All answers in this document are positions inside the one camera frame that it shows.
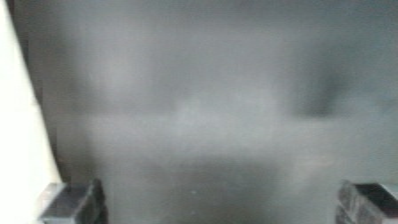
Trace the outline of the gripper grey black right finger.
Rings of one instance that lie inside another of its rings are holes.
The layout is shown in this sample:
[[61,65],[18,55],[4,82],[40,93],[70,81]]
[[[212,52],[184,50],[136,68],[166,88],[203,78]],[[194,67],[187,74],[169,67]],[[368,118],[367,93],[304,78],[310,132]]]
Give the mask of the gripper grey black right finger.
[[398,224],[398,184],[344,182],[335,224]]

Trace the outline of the gripper grey black left finger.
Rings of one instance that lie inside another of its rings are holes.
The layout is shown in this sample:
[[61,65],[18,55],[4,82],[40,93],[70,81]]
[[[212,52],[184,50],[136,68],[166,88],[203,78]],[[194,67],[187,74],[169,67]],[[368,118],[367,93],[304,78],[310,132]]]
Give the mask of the gripper grey black left finger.
[[52,183],[45,189],[40,224],[107,224],[107,197],[102,181]]

